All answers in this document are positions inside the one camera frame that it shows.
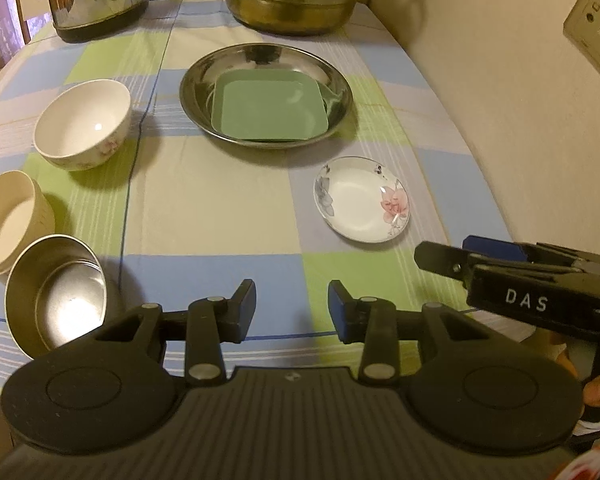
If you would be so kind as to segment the cream plastic bowl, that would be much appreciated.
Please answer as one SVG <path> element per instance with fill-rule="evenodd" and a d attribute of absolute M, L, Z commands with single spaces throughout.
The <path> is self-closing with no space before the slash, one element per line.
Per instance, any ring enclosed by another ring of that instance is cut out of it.
<path fill-rule="evenodd" d="M 53 208 L 38 182 L 19 170 L 0 174 L 0 275 L 31 243 L 53 232 Z"/>

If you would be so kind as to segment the green square plastic plate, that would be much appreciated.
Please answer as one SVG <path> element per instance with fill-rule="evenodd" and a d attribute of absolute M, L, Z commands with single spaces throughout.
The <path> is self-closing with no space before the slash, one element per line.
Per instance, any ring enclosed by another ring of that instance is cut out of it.
<path fill-rule="evenodd" d="M 242 141 L 291 142 L 320 136 L 328 117 L 320 87 L 295 70 L 230 70 L 215 84 L 213 128 Z"/>

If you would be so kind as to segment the white floral ceramic bowl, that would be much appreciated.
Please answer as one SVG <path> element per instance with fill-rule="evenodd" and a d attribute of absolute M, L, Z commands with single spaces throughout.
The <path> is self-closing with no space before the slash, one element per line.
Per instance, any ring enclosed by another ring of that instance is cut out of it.
<path fill-rule="evenodd" d="M 42 111 L 34 126 L 33 146 L 60 169 L 93 169 L 122 147 L 131 112 L 131 93 L 122 82 L 82 82 L 62 92 Z"/>

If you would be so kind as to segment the checkered tablecloth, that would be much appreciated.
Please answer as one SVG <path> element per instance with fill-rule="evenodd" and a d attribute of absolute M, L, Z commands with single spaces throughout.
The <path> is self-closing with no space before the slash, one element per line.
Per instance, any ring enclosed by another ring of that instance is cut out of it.
<path fill-rule="evenodd" d="M 354 107 L 330 138 L 291 151 L 231 146 L 184 114 L 178 87 L 198 58 L 259 34 L 224 0 L 157 0 L 131 28 L 66 44 L 44 27 L 0 83 L 0 174 L 20 169 L 53 207 L 58 232 L 83 240 L 119 283 L 124 304 L 184 309 L 256 282 L 247 340 L 226 346 L 228 366 L 352 366 L 327 307 L 329 281 L 402 309 L 465 304 L 460 283 L 422 272 L 422 240 L 459 245 L 468 235 L 505 240 L 508 229 L 474 156 L 416 65 L 367 6 L 329 36 L 298 47 L 346 76 Z M 80 82 L 112 78 L 132 96 L 120 151 L 90 171 L 67 172 L 34 150 L 38 115 Z M 410 200 L 405 232 L 385 245 L 338 236 L 318 213 L 313 181 L 329 160 L 358 155 L 390 168 Z"/>

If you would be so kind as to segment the steel bowl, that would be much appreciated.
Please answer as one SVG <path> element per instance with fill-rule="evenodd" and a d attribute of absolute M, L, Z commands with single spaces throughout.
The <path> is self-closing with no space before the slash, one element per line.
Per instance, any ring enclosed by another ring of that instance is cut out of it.
<path fill-rule="evenodd" d="M 22 252 L 10 270 L 4 306 L 12 339 L 31 359 L 121 312 L 117 286 L 99 258 L 66 234 L 43 236 Z"/>

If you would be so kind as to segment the wall power socket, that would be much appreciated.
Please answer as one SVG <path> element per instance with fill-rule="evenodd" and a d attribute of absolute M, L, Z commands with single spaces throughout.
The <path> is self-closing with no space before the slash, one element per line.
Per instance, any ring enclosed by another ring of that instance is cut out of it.
<path fill-rule="evenodd" d="M 577 0 L 562 31 L 600 72 L 600 0 Z"/>

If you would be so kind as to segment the small floral white dish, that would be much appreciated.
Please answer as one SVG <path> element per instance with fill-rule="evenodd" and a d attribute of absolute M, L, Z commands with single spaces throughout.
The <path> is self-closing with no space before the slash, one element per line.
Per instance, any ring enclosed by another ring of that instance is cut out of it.
<path fill-rule="evenodd" d="M 314 203 L 339 235 L 358 243 L 394 240 L 410 221 L 410 200 L 386 166 L 361 156 L 334 158 L 313 183 Z"/>

